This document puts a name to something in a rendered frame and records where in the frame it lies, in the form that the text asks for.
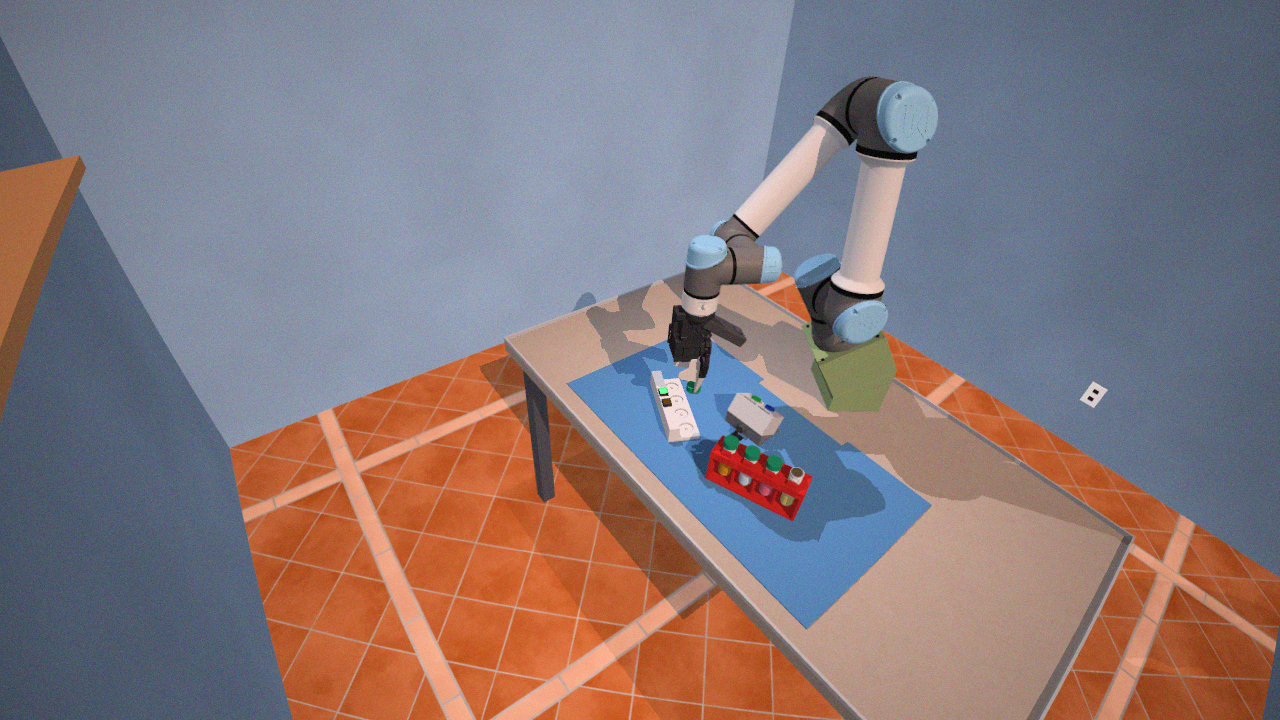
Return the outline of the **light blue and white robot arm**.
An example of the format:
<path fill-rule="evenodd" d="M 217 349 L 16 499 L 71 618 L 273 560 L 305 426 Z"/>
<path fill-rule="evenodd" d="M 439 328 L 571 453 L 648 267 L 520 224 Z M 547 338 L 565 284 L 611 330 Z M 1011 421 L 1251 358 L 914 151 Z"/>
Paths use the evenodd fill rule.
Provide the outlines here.
<path fill-rule="evenodd" d="M 858 138 L 861 167 L 842 263 L 833 254 L 817 255 L 797 266 L 794 281 L 812 316 L 818 348 L 842 352 L 872 340 L 888 319 L 881 302 L 881 270 L 902 177 L 937 123 L 934 99 L 908 81 L 868 76 L 840 90 L 733 217 L 690 241 L 684 310 L 694 316 L 716 313 L 721 284 L 778 281 L 780 250 L 758 246 L 756 238 L 840 149 Z"/>

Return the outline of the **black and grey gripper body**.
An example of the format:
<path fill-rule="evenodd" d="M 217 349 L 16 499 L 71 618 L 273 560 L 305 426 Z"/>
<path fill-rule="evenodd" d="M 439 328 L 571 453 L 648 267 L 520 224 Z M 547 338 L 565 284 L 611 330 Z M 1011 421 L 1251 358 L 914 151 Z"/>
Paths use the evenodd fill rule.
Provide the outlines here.
<path fill-rule="evenodd" d="M 716 316 L 716 313 L 708 316 L 694 316 L 684 311 L 681 305 L 673 305 L 672 322 L 669 324 L 671 332 L 668 331 L 667 340 L 675 359 L 673 363 L 691 363 L 691 359 L 704 356 L 705 347 L 709 348 L 709 352 L 712 347 L 710 331 L 704 329 L 701 325 L 705 322 L 710 322 Z"/>

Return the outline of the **blue flat mat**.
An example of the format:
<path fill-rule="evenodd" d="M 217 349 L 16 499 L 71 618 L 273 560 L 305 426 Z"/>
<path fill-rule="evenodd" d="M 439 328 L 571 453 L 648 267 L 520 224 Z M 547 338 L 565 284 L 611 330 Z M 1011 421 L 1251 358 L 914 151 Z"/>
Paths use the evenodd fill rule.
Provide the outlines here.
<path fill-rule="evenodd" d="M 712 340 L 710 340 L 712 341 Z M 567 383 L 667 489 L 805 629 L 931 507 L 851 443 L 820 430 L 712 341 L 701 391 L 680 380 L 700 439 L 668 442 L 650 380 L 678 378 L 667 340 Z M 736 393 L 751 393 L 785 416 L 756 446 L 812 475 L 794 521 L 705 478 L 710 451 L 735 428 L 724 421 Z"/>

